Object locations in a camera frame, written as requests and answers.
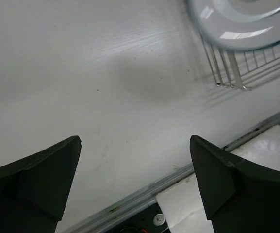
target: white floor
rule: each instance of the white floor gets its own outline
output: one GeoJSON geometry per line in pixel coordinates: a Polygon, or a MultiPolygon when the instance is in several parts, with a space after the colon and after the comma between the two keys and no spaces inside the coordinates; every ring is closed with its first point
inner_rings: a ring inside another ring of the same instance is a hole
{"type": "Polygon", "coordinates": [[[57,232],[280,111],[280,79],[215,88],[181,0],[0,0],[0,166],[70,135],[82,153],[57,232]]]}

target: black plastic piece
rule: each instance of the black plastic piece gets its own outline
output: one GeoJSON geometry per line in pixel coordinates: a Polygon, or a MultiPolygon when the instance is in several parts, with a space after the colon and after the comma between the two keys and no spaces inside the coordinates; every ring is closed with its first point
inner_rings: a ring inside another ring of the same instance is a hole
{"type": "Polygon", "coordinates": [[[157,214],[162,214],[162,211],[156,203],[110,229],[107,233],[170,233],[166,221],[162,226],[153,224],[157,214]]]}
{"type": "Polygon", "coordinates": [[[81,152],[72,136],[0,167],[0,233],[54,233],[81,152]]]}
{"type": "Polygon", "coordinates": [[[215,233],[280,233],[280,171],[226,152],[199,136],[191,157],[215,233]]]}

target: screw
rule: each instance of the screw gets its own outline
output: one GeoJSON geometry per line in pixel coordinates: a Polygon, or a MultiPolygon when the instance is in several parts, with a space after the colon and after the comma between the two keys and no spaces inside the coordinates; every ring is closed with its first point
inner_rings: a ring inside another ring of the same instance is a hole
{"type": "Polygon", "coordinates": [[[155,226],[161,226],[165,223],[165,216],[163,214],[157,214],[154,217],[153,223],[155,226]]]}

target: wire basket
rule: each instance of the wire basket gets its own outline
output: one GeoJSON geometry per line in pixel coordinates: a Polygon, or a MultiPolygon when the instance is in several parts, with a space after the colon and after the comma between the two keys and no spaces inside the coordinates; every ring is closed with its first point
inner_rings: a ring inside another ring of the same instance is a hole
{"type": "Polygon", "coordinates": [[[217,86],[251,91],[280,77],[280,44],[253,52],[233,52],[203,39],[202,43],[217,86]]]}

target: circular white object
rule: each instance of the circular white object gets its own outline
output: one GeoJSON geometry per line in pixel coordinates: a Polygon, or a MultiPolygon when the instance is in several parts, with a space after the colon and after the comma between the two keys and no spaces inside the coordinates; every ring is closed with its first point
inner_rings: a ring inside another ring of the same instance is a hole
{"type": "Polygon", "coordinates": [[[162,226],[165,223],[165,216],[163,214],[157,214],[154,217],[153,223],[155,226],[162,226]]]}
{"type": "Polygon", "coordinates": [[[205,39],[225,49],[280,43],[280,0],[189,0],[188,8],[205,39]]]}

